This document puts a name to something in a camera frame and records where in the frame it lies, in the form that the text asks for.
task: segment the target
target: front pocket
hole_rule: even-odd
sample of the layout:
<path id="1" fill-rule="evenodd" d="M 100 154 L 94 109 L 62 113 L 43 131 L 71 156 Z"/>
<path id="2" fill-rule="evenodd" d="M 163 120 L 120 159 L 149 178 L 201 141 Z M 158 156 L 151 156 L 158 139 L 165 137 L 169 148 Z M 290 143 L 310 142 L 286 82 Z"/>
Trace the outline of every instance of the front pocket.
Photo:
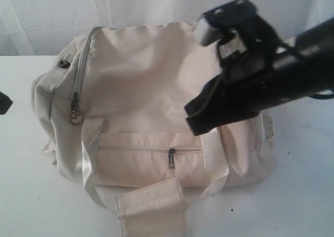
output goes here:
<path id="1" fill-rule="evenodd" d="M 182 135 L 177 134 L 174 133 L 173 142 Z M 115 137 L 112 137 L 112 141 L 120 135 L 124 139 L 134 134 L 113 135 Z M 135 135 L 137 139 L 147 139 L 148 135 L 153 134 Z M 105 137 L 102 138 L 104 140 L 102 139 L 100 143 L 105 143 Z M 163 147 L 143 146 L 143 144 L 142 146 L 119 145 L 99 146 L 95 175 L 97 184 L 141 188 L 177 176 L 182 187 L 204 186 L 203 152 L 197 145 L 193 144 L 189 147 L 179 144 L 174 146 L 160 144 Z"/>

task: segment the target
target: white curtain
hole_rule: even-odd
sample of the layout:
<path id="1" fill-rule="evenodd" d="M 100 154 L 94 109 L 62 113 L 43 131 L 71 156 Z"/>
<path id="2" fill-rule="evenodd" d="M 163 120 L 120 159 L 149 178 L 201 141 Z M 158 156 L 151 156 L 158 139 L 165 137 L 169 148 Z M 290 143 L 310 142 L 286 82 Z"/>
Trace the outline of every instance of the white curtain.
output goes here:
<path id="1" fill-rule="evenodd" d="M 0 55 L 55 55 L 94 26 L 192 21 L 231 0 L 0 0 Z M 332 0 L 251 0 L 283 38 L 334 16 Z"/>

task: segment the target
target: zipper pull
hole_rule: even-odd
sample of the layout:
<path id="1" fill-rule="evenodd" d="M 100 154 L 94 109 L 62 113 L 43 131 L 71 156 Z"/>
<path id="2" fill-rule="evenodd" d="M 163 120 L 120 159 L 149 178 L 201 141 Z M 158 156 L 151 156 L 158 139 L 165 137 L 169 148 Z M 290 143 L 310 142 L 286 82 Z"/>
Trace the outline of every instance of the zipper pull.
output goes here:
<path id="1" fill-rule="evenodd" d="M 80 111 L 78 93 L 75 92 L 71 100 L 71 112 L 68 116 L 73 125 L 80 125 L 84 121 L 84 114 Z"/>
<path id="2" fill-rule="evenodd" d="M 171 148 L 168 151 L 168 168 L 169 169 L 174 169 L 175 168 L 175 163 L 174 163 L 175 152 L 176 152 L 175 148 Z"/>

